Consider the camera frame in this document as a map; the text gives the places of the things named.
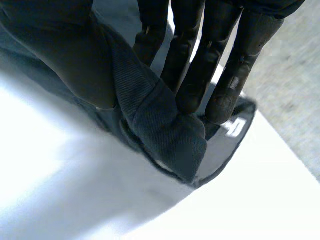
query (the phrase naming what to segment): white surface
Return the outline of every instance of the white surface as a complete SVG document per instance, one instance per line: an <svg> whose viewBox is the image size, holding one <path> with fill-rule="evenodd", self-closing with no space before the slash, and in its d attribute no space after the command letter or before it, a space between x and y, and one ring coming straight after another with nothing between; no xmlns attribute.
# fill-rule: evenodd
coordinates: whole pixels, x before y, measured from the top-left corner
<svg viewBox="0 0 320 240"><path fill-rule="evenodd" d="M260 113L192 193L18 72L0 109L0 239L320 239L320 185Z"/></svg>

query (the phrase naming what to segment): floor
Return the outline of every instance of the floor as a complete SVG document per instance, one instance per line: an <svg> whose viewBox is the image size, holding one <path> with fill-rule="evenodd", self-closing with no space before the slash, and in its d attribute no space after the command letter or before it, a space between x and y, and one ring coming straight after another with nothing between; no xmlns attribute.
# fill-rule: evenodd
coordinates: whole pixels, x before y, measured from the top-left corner
<svg viewBox="0 0 320 240"><path fill-rule="evenodd" d="M320 182L319 12L320 1L308 0L286 19L264 47L244 92ZM236 31L222 66L235 37Z"/></svg>

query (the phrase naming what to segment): rubber fingertip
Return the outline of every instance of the rubber fingertip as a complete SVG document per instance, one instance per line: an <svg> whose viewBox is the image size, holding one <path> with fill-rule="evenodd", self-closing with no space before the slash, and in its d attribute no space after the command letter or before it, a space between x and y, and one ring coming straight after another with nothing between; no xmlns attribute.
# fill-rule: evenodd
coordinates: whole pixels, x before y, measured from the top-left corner
<svg viewBox="0 0 320 240"><path fill-rule="evenodd" d="M222 125L227 122L235 109L237 98L218 96L210 99L206 110L206 118L213 124Z"/></svg>

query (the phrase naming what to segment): glove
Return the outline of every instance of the glove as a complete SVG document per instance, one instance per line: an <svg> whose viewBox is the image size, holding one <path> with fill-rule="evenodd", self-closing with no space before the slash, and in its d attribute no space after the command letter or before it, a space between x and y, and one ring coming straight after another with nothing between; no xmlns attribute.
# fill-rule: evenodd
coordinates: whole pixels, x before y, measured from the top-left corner
<svg viewBox="0 0 320 240"><path fill-rule="evenodd" d="M119 111L128 141L192 183L207 141L202 122L181 114L165 83L91 11L92 1L5 1L0 22L82 101Z"/></svg>
<svg viewBox="0 0 320 240"><path fill-rule="evenodd" d="M212 123L225 123L231 117L263 47L280 29L284 18L296 11L304 1L254 2L172 0L175 32L161 78L176 94L176 103L182 113L195 113L201 105L240 18L232 53L205 111L206 118ZM133 50L143 63L150 66L164 39L169 2L138 0L138 4L142 31L136 36ZM202 37L189 66L204 5Z"/></svg>

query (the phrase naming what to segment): white logo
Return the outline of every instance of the white logo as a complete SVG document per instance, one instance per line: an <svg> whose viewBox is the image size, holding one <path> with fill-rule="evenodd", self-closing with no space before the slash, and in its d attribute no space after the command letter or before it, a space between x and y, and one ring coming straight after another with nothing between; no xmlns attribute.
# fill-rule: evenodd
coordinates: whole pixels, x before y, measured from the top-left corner
<svg viewBox="0 0 320 240"><path fill-rule="evenodd" d="M224 129L226 129L228 132L226 133L226 136L229 138L236 138L240 135L242 130L244 129L244 126L246 125L247 120L238 117L234 122L228 120L224 124L221 125Z"/></svg>

